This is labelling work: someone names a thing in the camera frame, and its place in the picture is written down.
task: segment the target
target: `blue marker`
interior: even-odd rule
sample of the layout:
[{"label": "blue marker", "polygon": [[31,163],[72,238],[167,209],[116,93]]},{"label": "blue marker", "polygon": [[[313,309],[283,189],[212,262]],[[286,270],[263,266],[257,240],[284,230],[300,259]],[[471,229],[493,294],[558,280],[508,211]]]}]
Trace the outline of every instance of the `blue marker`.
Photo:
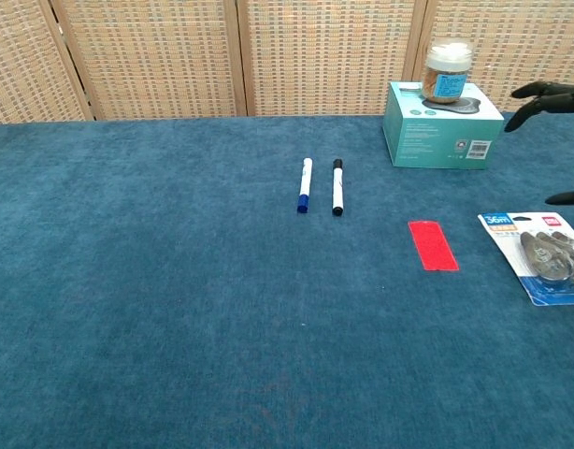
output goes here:
[{"label": "blue marker", "polygon": [[309,184],[312,180],[312,160],[307,157],[304,159],[304,168],[302,169],[302,186],[299,189],[299,199],[297,200],[297,211],[300,213],[308,212]]}]

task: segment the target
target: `woven screen panel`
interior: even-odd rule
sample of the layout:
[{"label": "woven screen panel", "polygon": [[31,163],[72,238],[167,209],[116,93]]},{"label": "woven screen panel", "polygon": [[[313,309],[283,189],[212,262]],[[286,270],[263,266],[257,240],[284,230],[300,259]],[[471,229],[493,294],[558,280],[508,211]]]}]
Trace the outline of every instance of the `woven screen panel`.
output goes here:
[{"label": "woven screen panel", "polygon": [[475,45],[468,80],[500,110],[524,104],[509,94],[530,81],[574,83],[574,1],[441,0],[432,37],[448,36]]},{"label": "woven screen panel", "polygon": [[79,52],[74,58],[81,61],[96,117],[237,115],[223,3],[56,2],[76,44],[71,49]]},{"label": "woven screen panel", "polygon": [[387,82],[402,77],[413,0],[245,4],[249,114],[384,112]]},{"label": "woven screen panel", "polygon": [[0,123],[85,120],[36,0],[0,0]]}]

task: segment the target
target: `glass jar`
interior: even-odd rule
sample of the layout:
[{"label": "glass jar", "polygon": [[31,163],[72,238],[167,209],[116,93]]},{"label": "glass jar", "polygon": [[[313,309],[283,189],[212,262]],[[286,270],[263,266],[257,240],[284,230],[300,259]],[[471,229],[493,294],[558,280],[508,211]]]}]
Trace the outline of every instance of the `glass jar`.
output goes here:
[{"label": "glass jar", "polygon": [[433,103],[459,99],[472,66],[472,49],[462,40],[436,42],[426,55],[422,94]]}]

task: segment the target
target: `jar label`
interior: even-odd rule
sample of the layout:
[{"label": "jar label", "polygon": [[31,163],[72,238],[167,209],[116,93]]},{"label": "jar label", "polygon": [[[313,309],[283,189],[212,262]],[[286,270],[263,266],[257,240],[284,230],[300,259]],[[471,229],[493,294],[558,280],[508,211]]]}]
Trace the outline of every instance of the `jar label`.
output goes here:
[{"label": "jar label", "polygon": [[437,76],[434,96],[456,97],[462,94],[466,84],[467,74],[463,75],[442,75]]}]

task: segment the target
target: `jar lid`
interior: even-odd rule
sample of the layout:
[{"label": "jar lid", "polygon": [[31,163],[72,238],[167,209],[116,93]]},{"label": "jar lid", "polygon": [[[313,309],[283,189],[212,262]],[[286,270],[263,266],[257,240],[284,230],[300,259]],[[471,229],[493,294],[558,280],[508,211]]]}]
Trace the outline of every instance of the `jar lid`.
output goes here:
[{"label": "jar lid", "polygon": [[426,65],[443,72],[464,72],[472,66],[472,49],[463,41],[437,43],[426,56]]}]

